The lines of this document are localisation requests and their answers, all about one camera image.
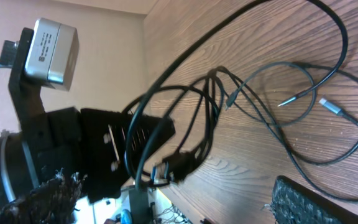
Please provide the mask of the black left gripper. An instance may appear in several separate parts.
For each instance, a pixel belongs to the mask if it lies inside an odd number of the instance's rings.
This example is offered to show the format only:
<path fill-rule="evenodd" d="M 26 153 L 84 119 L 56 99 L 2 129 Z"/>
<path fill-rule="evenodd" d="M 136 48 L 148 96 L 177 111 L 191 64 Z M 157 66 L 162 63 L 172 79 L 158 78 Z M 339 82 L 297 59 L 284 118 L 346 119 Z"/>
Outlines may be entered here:
<path fill-rule="evenodd" d="M 35 120 L 35 169 L 40 181 L 56 171 L 85 178 L 83 193 L 90 202 L 118 198 L 130 175 L 124 165 L 131 114 L 84 108 L 66 108 Z M 174 152 L 154 165 L 154 182 L 179 184 L 209 156 Z"/>

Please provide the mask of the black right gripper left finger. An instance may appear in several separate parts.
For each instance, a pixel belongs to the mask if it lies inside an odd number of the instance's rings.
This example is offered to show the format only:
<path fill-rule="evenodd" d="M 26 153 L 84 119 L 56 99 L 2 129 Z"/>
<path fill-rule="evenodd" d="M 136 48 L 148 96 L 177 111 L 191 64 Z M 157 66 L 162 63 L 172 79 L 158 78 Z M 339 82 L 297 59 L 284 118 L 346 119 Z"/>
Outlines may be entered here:
<path fill-rule="evenodd" d="M 87 175 L 62 171 L 29 193 L 16 197 L 8 177 L 2 182 L 9 203 L 0 209 L 0 223 L 73 223 Z"/>

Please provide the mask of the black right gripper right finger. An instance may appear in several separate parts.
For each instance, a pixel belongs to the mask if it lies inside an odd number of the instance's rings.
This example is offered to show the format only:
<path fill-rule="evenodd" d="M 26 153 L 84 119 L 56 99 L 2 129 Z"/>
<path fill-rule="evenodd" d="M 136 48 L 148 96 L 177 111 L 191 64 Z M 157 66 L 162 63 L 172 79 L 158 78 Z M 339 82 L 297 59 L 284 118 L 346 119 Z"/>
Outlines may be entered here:
<path fill-rule="evenodd" d="M 358 224 L 355 213 L 284 175 L 275 180 L 270 210 L 279 224 Z"/>

